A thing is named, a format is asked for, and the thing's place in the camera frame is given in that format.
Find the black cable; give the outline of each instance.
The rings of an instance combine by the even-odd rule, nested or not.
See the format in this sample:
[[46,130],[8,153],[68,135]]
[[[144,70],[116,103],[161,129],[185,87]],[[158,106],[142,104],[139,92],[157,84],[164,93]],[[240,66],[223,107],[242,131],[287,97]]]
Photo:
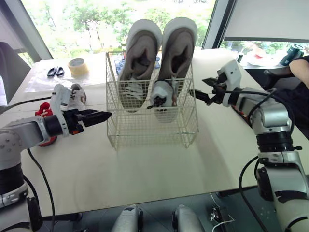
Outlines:
[[38,194],[37,194],[37,191],[35,190],[33,184],[30,182],[30,180],[24,175],[24,180],[26,181],[26,183],[29,185],[34,197],[37,199],[37,202],[38,202],[38,205],[40,205],[39,203],[39,197],[38,197]]
[[[262,95],[262,96],[268,96],[269,94],[267,93],[261,93],[261,92],[254,92],[254,91],[239,91],[239,90],[233,90],[233,91],[228,91],[228,90],[224,90],[224,89],[217,89],[217,91],[221,91],[221,92],[224,92],[224,93],[238,93],[238,94],[256,94],[256,95]],[[288,111],[288,114],[289,114],[289,117],[291,119],[291,133],[293,132],[294,130],[294,127],[295,127],[295,117],[294,117],[294,113],[291,109],[291,107],[280,97],[278,96],[275,96],[275,95],[272,95],[271,98],[275,99],[277,102],[283,104],[286,108],[286,110]]]
[[259,223],[260,227],[262,228],[262,230],[264,232],[268,232],[267,228],[265,227],[265,225],[263,224],[263,222],[261,221],[261,219],[258,217],[258,215],[256,214],[256,212],[254,211],[253,207],[250,205],[249,201],[247,200],[244,192],[243,192],[243,189],[242,189],[242,177],[243,177],[243,174],[245,173],[247,167],[257,159],[258,157],[254,157],[253,159],[251,159],[244,167],[243,169],[241,170],[241,173],[240,173],[240,176],[239,176],[239,192],[243,198],[243,200],[245,201],[247,207],[250,209],[251,213],[253,214],[254,218],[256,219],[256,221]]
[[8,105],[7,107],[5,107],[3,110],[0,111],[0,115],[3,114],[5,111],[7,111],[9,109],[12,109],[15,106],[22,105],[22,104],[29,103],[29,102],[42,101],[42,100],[46,100],[46,99],[51,99],[51,97],[36,98],[36,99],[32,99],[32,100],[27,100],[27,101],[21,101],[21,102],[15,103],[13,105]]
[[259,166],[259,164],[260,164],[260,162],[259,162],[259,160],[257,160],[257,161],[256,161],[256,164],[255,164],[255,166],[254,166],[254,177],[255,177],[256,180],[257,180],[256,170],[257,170],[257,166]]
[[48,194],[49,194],[49,197],[50,197],[50,202],[52,204],[52,227],[50,229],[51,232],[54,232],[54,226],[55,226],[55,205],[54,205],[54,199],[53,199],[53,195],[52,195],[52,191],[50,190],[50,187],[49,187],[49,184],[48,184],[48,181],[47,181],[47,178],[45,176],[45,173],[44,173],[44,170],[43,168],[41,167],[41,165],[37,162],[37,160],[34,158],[32,152],[30,151],[30,149],[28,148],[27,149],[31,159],[33,160],[33,162],[38,166],[39,170],[41,171],[42,173],[42,176],[43,176],[43,179],[45,181],[45,184],[46,184],[46,187],[47,187],[47,190],[48,190]]
[[259,108],[264,102],[266,102],[269,98],[271,98],[271,96],[273,96],[275,94],[277,90],[276,89],[273,89],[271,93],[269,93],[263,100],[261,100],[257,105],[255,105],[251,111],[248,113],[248,123],[249,123],[249,126],[252,127],[252,123],[250,121],[250,118],[253,114],[253,112]]

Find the gray sneaker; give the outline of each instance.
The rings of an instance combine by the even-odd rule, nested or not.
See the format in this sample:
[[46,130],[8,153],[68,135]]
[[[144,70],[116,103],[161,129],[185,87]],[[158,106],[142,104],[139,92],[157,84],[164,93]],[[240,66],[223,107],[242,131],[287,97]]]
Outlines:
[[177,106],[183,81],[190,67],[195,43],[197,26],[186,17],[172,19],[163,31],[162,64],[157,81],[153,85],[150,104],[160,122],[170,123],[177,117],[177,109],[160,110],[157,107]]
[[144,104],[149,80],[161,46],[160,28],[147,19],[136,21],[128,34],[126,60],[118,79],[119,98],[130,113]]

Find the red cloth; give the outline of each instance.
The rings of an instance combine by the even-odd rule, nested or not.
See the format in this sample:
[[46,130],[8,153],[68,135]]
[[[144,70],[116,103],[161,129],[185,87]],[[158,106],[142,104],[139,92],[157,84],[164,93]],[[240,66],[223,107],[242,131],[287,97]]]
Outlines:
[[[35,116],[47,117],[51,115],[53,115],[53,112],[48,102],[44,102],[43,104],[41,104],[40,109],[37,112],[35,112]],[[57,139],[57,136],[52,137],[49,142],[41,144],[39,146],[48,146],[50,144],[53,144],[56,141],[56,139]]]

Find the person's arm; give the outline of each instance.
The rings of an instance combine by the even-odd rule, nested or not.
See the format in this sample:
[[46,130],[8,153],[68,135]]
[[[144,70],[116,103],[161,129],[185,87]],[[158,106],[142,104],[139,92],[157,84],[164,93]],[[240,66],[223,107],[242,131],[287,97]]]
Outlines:
[[309,56],[293,60],[289,66],[293,75],[304,82],[309,89]]

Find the chair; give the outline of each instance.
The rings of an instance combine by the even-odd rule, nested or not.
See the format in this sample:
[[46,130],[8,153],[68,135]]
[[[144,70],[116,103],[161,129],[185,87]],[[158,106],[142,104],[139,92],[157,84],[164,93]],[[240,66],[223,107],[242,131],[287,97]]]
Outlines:
[[282,78],[294,77],[289,66],[276,69],[266,69],[264,74],[268,78],[266,83],[262,86],[262,88],[265,90],[273,88],[275,84]]
[[0,75],[3,79],[8,103],[30,69],[31,68],[7,43],[0,42]]

